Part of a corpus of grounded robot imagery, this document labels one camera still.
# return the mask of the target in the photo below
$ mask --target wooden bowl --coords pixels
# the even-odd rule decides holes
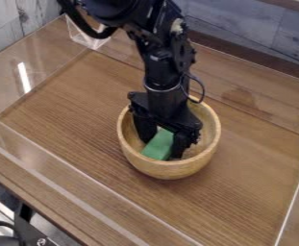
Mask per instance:
[[[188,102],[188,106],[204,123],[204,127],[200,131],[199,143],[192,144],[184,151],[181,160],[161,161],[143,156],[140,152],[145,144],[137,137],[128,107],[124,108],[117,119],[116,132],[123,155],[140,172],[156,179],[175,180],[192,175],[207,165],[216,151],[220,137],[216,113],[205,103]]]

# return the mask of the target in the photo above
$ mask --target green block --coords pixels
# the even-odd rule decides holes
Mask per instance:
[[[173,134],[160,129],[144,147],[141,154],[155,160],[167,160],[171,157],[172,144]]]

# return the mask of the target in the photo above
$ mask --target green object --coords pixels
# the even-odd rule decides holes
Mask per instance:
[[[141,154],[155,160],[167,160],[171,157],[172,144],[173,134],[160,129],[144,147]]]

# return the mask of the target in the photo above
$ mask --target bowl rim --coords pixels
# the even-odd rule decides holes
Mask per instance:
[[[212,150],[215,149],[217,142],[219,142],[219,138],[220,138],[220,122],[216,116],[216,113],[213,111],[213,109],[204,103],[201,102],[200,105],[208,110],[209,115],[213,118],[215,124],[216,124],[216,134],[215,134],[215,138],[211,142],[211,144],[208,145],[208,147],[205,148],[205,150],[203,152],[200,152],[196,156],[185,159],[185,160],[173,160],[173,161],[164,161],[164,160],[155,160],[151,159],[148,157],[145,157],[144,155],[141,155],[139,152],[135,151],[135,149],[131,147],[131,145],[128,144],[128,142],[124,139],[123,136],[123,130],[121,130],[121,122],[123,122],[123,118],[125,116],[125,114],[128,113],[128,106],[123,109],[119,117],[117,117],[117,122],[116,122],[116,134],[117,134],[117,138],[120,141],[120,144],[123,145],[123,147],[127,149],[127,151],[136,156],[136,158],[139,158],[140,160],[144,161],[149,161],[151,164],[156,164],[156,165],[165,165],[165,166],[176,166],[176,165],[185,165],[189,164],[191,162],[200,160],[204,156],[207,156]]]

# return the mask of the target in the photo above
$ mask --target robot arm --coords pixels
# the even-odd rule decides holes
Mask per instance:
[[[149,142],[156,126],[171,131],[175,134],[171,158],[179,159],[184,149],[197,142],[203,127],[187,107],[195,50],[187,39],[180,8],[172,0],[84,0],[89,15],[107,26],[97,34],[72,9],[69,0],[57,1],[88,35],[105,38],[121,28],[135,41],[145,65],[147,90],[128,93],[139,138]]]

